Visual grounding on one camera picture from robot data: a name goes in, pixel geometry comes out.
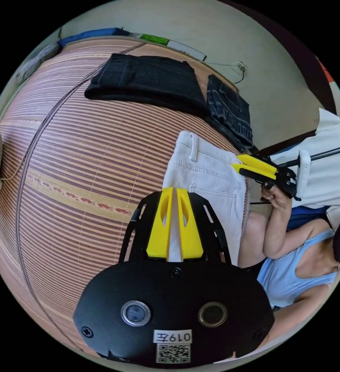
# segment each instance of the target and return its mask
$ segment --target light blue tank top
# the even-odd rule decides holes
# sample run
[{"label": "light blue tank top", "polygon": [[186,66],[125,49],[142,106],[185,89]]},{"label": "light blue tank top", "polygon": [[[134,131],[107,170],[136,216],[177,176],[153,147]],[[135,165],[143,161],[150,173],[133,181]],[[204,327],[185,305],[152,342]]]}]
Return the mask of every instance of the light blue tank top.
[{"label": "light blue tank top", "polygon": [[333,230],[328,229],[314,238],[308,239],[301,247],[281,258],[276,260],[267,258],[265,260],[257,281],[263,286],[272,307],[291,305],[305,290],[321,284],[331,284],[334,281],[336,272],[305,279],[295,275],[295,268],[307,248],[333,236]]}]

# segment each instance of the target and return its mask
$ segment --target bamboo mat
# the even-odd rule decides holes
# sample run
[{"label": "bamboo mat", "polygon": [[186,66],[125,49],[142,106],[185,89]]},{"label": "bamboo mat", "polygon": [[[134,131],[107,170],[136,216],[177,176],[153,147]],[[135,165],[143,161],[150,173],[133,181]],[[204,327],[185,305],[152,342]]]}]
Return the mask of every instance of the bamboo mat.
[{"label": "bamboo mat", "polygon": [[[139,43],[117,38],[87,40],[67,46],[44,62],[0,121],[1,177],[14,173],[36,130],[64,94],[112,53]],[[129,54],[192,60],[153,44]],[[205,64],[189,64],[206,97],[208,76],[218,74]],[[87,100],[88,84],[55,114],[25,170],[19,226],[25,272],[15,238],[23,169],[0,190],[0,273],[18,302],[46,332],[96,355],[75,329],[74,309],[89,280],[117,263],[127,223],[140,199],[161,189],[179,132],[192,131],[224,150],[238,152],[191,115],[139,103]]]}]

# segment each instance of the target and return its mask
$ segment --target folded black towel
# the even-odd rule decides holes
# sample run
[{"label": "folded black towel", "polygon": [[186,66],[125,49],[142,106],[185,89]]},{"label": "folded black towel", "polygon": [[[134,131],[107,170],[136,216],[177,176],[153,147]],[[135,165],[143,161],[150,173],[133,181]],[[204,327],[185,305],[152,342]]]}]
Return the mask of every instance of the folded black towel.
[{"label": "folded black towel", "polygon": [[157,56],[112,54],[85,91],[90,100],[148,103],[192,114],[208,114],[193,68]]},{"label": "folded black towel", "polygon": [[249,104],[215,75],[209,76],[207,122],[222,133],[240,152],[256,149],[252,142]]}]

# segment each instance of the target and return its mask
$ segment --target white pants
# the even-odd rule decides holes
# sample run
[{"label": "white pants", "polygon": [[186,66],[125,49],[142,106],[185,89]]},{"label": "white pants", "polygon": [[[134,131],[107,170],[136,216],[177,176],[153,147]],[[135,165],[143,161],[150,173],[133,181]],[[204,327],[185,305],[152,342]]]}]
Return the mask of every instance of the white pants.
[{"label": "white pants", "polygon": [[[232,163],[240,163],[232,152],[221,150],[193,133],[180,132],[163,187],[184,188],[210,202],[223,226],[232,264],[237,265],[245,217],[246,182]],[[174,209],[172,216],[177,216]],[[176,218],[172,227],[177,224]],[[180,261],[179,232],[176,231],[172,229],[170,235],[169,261],[173,262]]]}]

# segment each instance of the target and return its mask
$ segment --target pocket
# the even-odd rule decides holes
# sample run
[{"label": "pocket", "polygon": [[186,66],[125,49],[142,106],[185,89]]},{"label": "pocket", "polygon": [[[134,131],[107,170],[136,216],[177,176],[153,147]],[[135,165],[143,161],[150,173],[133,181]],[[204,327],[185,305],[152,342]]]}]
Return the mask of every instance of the pocket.
[{"label": "pocket", "polygon": [[188,188],[188,191],[196,193],[209,201],[225,233],[228,234],[227,229],[234,220],[236,194],[223,190],[209,190],[194,184]]}]

